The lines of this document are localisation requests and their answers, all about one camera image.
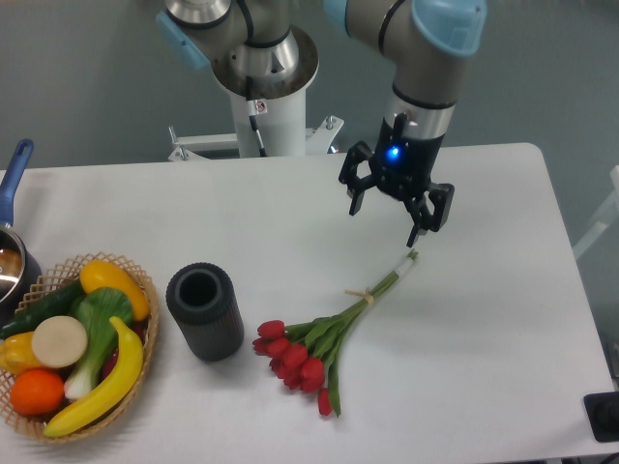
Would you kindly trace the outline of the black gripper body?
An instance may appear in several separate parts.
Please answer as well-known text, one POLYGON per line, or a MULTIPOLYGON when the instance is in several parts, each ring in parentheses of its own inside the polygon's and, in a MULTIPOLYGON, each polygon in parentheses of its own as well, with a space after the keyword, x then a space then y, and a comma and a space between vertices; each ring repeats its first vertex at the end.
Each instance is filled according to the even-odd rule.
POLYGON ((404 113, 390 126, 383 121, 374 153, 369 160, 376 186, 399 201, 420 201, 429 185, 444 136, 416 139, 405 135, 410 128, 404 113))

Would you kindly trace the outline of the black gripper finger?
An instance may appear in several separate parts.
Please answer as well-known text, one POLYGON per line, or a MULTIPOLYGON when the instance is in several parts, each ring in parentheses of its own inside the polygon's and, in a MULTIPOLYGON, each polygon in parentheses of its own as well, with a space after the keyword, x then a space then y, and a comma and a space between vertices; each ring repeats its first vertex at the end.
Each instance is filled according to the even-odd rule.
POLYGON ((347 187, 347 194, 351 199, 349 215, 355 216, 361 209, 365 192, 375 186, 371 174, 364 178, 358 176, 358 167, 361 163, 369 161, 373 152, 364 141, 354 144, 346 154, 339 173, 339 182, 347 187))
POLYGON ((438 232, 448 219, 455 194, 452 184, 431 183, 417 197, 404 201, 405 209, 413 220, 406 245, 413 247, 418 238, 428 231, 438 232))

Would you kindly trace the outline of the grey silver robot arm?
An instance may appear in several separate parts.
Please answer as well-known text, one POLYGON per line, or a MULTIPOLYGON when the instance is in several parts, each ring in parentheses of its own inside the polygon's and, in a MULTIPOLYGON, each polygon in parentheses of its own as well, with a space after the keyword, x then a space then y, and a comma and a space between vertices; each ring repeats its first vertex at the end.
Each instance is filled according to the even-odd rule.
MULTIPOLYGON (((339 180, 357 213, 369 189, 401 202, 410 240, 446 222, 454 189, 431 170, 470 60, 479 49, 483 1, 327 1, 344 33, 396 68, 378 141, 354 144, 339 180)), ((290 19, 286 1, 168 1, 157 24, 189 66, 210 67, 228 93, 244 158, 306 151, 305 92, 316 76, 311 37, 290 19)))

